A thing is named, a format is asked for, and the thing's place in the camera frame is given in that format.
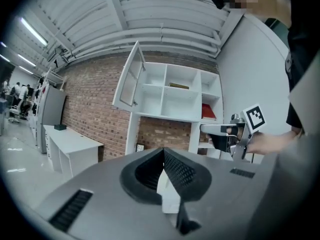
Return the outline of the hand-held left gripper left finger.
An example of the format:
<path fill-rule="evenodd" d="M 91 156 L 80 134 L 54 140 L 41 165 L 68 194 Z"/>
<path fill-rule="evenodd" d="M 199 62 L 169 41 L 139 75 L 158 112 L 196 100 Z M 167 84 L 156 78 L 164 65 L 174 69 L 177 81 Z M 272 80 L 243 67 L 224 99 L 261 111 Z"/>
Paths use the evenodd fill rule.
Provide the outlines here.
<path fill-rule="evenodd" d="M 157 193 L 163 149 L 92 165 L 51 192 L 36 208 L 57 239 L 178 240 Z"/>

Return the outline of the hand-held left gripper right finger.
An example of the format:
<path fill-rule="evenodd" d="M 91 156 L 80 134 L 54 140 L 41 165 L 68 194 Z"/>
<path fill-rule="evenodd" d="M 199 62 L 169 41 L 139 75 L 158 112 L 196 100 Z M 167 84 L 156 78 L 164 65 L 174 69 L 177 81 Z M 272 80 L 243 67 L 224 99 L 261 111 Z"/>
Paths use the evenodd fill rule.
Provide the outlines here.
<path fill-rule="evenodd" d="M 259 240 L 262 166 L 163 149 L 164 169 L 180 197 L 165 240 Z"/>

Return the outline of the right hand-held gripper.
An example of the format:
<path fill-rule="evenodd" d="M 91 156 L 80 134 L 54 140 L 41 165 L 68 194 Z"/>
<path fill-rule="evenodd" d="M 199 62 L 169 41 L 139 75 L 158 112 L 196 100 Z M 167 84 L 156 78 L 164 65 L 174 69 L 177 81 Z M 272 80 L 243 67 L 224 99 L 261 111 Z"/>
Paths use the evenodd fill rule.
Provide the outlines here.
<path fill-rule="evenodd" d="M 255 104 L 241 113 L 231 116 L 229 124 L 201 124 L 200 131 L 211 135 L 215 149 L 229 153 L 233 160 L 245 160 L 248 146 L 254 133 L 266 125 L 261 107 Z M 237 137 L 237 127 L 243 127 L 241 139 Z"/>

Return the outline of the person's right hand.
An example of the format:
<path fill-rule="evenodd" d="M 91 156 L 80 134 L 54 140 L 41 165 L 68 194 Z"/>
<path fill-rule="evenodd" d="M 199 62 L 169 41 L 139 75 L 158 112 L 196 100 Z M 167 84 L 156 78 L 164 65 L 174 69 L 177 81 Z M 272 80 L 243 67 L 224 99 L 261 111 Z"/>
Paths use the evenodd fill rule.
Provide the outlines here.
<path fill-rule="evenodd" d="M 227 134 L 232 137 L 237 137 L 239 140 L 243 136 L 244 128 L 239 126 L 231 126 L 226 130 Z"/>

